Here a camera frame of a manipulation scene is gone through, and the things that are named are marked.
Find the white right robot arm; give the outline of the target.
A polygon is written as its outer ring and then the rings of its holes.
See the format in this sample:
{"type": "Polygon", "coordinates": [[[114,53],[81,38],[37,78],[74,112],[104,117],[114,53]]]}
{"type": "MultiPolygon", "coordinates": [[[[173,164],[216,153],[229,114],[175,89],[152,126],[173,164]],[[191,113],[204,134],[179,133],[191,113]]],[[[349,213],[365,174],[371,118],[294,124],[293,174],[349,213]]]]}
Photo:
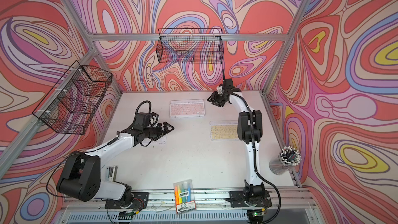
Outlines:
{"type": "Polygon", "coordinates": [[[224,107],[232,104],[238,111],[237,136],[246,146],[247,172],[243,189],[246,201],[265,197],[265,181],[260,175],[259,148],[263,135],[262,113],[254,110],[244,99],[240,89],[233,85],[232,79],[223,79],[216,91],[207,99],[212,105],[224,107]]]}

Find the pink keyboard row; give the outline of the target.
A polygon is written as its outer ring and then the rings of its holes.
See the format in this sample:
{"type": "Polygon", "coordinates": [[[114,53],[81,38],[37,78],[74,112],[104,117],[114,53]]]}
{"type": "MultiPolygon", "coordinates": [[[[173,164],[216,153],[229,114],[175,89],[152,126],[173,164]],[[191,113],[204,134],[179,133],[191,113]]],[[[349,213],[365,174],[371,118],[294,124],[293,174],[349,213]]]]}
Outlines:
{"type": "Polygon", "coordinates": [[[170,102],[171,118],[204,117],[205,105],[203,100],[175,100],[170,102]]]}

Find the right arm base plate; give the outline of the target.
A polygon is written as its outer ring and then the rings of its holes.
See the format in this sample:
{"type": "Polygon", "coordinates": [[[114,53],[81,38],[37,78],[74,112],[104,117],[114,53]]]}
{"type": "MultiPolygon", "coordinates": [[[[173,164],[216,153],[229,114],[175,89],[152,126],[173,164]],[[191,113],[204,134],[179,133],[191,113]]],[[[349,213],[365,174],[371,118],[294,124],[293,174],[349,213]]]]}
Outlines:
{"type": "Polygon", "coordinates": [[[264,193],[254,196],[246,196],[243,190],[230,191],[229,197],[225,198],[225,200],[231,204],[232,208],[249,207],[267,209],[273,205],[269,191],[267,190],[264,193]]]}

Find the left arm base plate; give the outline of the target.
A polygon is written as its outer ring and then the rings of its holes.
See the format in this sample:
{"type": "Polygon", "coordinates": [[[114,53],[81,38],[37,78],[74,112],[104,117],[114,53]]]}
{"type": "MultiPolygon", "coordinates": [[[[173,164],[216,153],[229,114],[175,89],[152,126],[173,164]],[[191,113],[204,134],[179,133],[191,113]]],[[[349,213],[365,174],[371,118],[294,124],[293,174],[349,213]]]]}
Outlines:
{"type": "Polygon", "coordinates": [[[148,204],[149,192],[139,191],[130,193],[127,197],[122,197],[121,200],[111,200],[105,201],[105,209],[132,209],[136,211],[141,211],[145,209],[148,204]]]}

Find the white key keyboard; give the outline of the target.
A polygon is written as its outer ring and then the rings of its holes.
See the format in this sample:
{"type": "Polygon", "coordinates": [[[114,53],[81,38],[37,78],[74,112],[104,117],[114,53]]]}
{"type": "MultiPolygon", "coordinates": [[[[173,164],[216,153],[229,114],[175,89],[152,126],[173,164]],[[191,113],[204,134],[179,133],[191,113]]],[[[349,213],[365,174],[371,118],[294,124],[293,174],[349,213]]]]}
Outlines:
{"type": "Polygon", "coordinates": [[[157,146],[157,145],[165,145],[167,141],[167,136],[163,136],[160,139],[156,140],[156,141],[152,141],[151,145],[152,146],[157,146]]]}

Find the yellow key keyboard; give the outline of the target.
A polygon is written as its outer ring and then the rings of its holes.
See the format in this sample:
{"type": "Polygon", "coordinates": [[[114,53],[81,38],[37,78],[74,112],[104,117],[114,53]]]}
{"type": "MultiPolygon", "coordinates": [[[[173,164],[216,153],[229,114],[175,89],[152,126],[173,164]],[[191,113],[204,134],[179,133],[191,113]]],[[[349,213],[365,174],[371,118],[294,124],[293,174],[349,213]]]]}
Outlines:
{"type": "Polygon", "coordinates": [[[237,121],[211,121],[210,139],[212,141],[239,141],[237,135],[237,121]]]}

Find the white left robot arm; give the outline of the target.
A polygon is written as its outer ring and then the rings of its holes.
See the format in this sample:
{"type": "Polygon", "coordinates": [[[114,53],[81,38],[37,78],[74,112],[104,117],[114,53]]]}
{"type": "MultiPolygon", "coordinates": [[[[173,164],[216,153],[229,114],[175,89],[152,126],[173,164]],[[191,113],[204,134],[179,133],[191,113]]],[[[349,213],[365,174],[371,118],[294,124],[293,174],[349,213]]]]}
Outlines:
{"type": "Polygon", "coordinates": [[[102,168],[124,151],[157,141],[175,128],[168,122],[157,123],[156,113],[137,113],[133,123],[118,132],[106,144],[86,150],[73,152],[66,158],[64,168],[57,183],[57,192],[83,202],[92,199],[113,200],[126,208],[134,199],[131,186],[103,180],[102,168]]]}

